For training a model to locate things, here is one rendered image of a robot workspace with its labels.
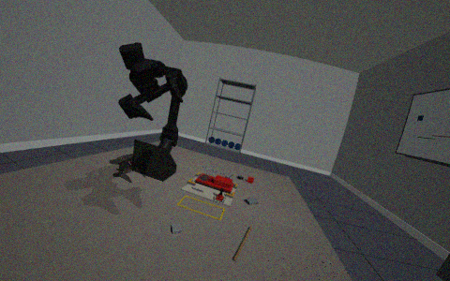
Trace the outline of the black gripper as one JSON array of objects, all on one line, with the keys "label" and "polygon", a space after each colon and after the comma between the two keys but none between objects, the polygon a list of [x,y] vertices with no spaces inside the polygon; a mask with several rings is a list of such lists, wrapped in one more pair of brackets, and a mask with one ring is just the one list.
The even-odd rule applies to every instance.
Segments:
[{"label": "black gripper", "polygon": [[141,104],[145,101],[150,102],[170,90],[173,96],[183,103],[181,93],[184,90],[184,84],[180,73],[175,70],[166,75],[165,78],[167,82],[160,86],[157,85],[156,81],[150,81],[141,85],[141,91],[139,91],[140,95],[136,97],[132,97],[132,94],[129,94],[119,99],[119,106],[122,107],[122,110],[127,114],[129,119],[144,117],[153,121],[153,117],[143,108],[143,106],[141,106]]}]

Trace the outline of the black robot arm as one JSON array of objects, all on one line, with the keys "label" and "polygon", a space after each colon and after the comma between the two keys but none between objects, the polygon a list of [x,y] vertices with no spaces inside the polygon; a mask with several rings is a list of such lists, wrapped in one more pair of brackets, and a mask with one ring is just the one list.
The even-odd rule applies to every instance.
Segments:
[{"label": "black robot arm", "polygon": [[[144,58],[142,43],[129,43],[122,45],[119,48],[125,67],[130,70],[129,80],[133,85],[136,85],[138,91],[141,91],[141,85],[144,85],[150,81],[156,81],[158,84],[158,78],[163,75],[168,75],[175,70],[180,73],[184,84],[184,90],[181,93],[181,97],[186,93],[188,88],[188,81],[182,75],[182,70],[179,68],[166,67],[165,64],[160,61]],[[155,79],[157,78],[157,79]],[[135,84],[134,84],[135,83]],[[159,147],[166,148],[171,151],[172,147],[175,147],[178,140],[178,127],[176,125],[180,101],[171,93],[172,100],[169,111],[168,124],[162,128],[160,134]],[[167,139],[167,140],[165,140]]]}]

